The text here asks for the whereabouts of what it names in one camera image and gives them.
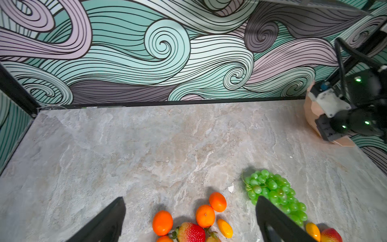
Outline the pink fruit bowl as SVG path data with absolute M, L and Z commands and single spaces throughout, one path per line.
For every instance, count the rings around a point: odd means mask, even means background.
M 324 141 L 341 147 L 355 147 L 356 144 L 348 135 L 339 134 L 332 129 L 330 118 L 325 114 L 314 96 L 310 97 L 309 94 L 314 84 L 315 81 L 312 81 L 308 87 L 303 105 L 306 121 Z

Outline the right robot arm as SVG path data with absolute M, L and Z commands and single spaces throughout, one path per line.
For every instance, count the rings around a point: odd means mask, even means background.
M 312 85 L 307 95 L 322 110 L 311 121 L 325 141 L 350 133 L 387 140 L 387 66 L 370 56 L 386 38 L 383 23 L 358 49 L 342 38 L 334 41 L 338 76 Z

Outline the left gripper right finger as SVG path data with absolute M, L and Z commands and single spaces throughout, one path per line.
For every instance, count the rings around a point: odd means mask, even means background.
M 268 199 L 261 196 L 256 204 L 257 223 L 265 242 L 313 242 L 301 229 Z

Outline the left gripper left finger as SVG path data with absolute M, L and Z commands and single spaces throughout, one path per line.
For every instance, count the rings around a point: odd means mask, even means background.
M 125 215 L 124 199 L 117 197 L 67 242 L 118 242 Z

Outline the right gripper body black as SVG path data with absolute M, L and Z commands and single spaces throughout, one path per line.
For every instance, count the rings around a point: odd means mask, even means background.
M 321 137 L 325 141 L 333 142 L 343 137 L 343 134 L 333 130 L 330 125 L 330 118 L 326 115 L 321 115 L 318 119 L 316 119 L 315 124 Z

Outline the green grape bunch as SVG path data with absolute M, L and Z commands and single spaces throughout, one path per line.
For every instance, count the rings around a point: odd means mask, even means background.
M 308 220 L 306 205 L 296 198 L 296 192 L 290 182 L 279 174 L 266 169 L 256 170 L 243 175 L 242 181 L 248 198 L 256 205 L 260 197 L 266 198 L 285 213 L 298 226 L 303 227 Z

